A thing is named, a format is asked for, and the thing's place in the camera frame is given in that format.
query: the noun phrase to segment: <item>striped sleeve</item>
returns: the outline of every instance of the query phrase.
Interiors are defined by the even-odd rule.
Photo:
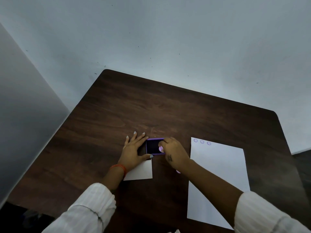
[[[89,186],[43,233],[102,233],[116,208],[115,196],[103,184]]]
[[[235,211],[234,230],[237,233],[310,233],[299,221],[254,192],[241,195]]]

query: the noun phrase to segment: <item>white wall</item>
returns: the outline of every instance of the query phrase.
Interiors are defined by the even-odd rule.
[[[0,0],[1,22],[72,110],[103,69],[274,110],[311,148],[311,0]]]
[[[68,114],[0,24],[0,208]]]

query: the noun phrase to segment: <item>white card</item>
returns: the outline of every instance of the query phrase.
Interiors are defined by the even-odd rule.
[[[249,191],[243,149],[191,138],[191,159],[241,191]],[[212,203],[191,183],[187,218],[233,230]]]
[[[152,178],[152,162],[151,160],[143,161],[133,170],[129,171],[125,176],[124,180],[141,180]]]

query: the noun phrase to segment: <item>purple ink pad frame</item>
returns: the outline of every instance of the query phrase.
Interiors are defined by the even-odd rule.
[[[148,153],[148,150],[147,150],[147,141],[148,140],[163,140],[164,138],[149,138],[149,139],[147,139],[146,140],[146,153]],[[159,155],[159,154],[165,154],[165,153],[161,153],[160,151],[159,151],[159,153],[156,153],[156,154],[152,154],[152,155]]]

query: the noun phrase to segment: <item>wood grain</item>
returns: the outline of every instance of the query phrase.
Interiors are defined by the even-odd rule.
[[[102,72],[9,201],[59,216],[90,184],[101,181],[134,131],[151,138],[173,136],[188,153],[191,136],[243,148],[251,190],[302,223],[311,222],[305,191],[273,111],[111,70]],[[165,157],[152,159],[152,171],[151,180],[120,184],[107,232],[139,232],[138,226],[158,232],[230,231],[187,219],[188,180]]]

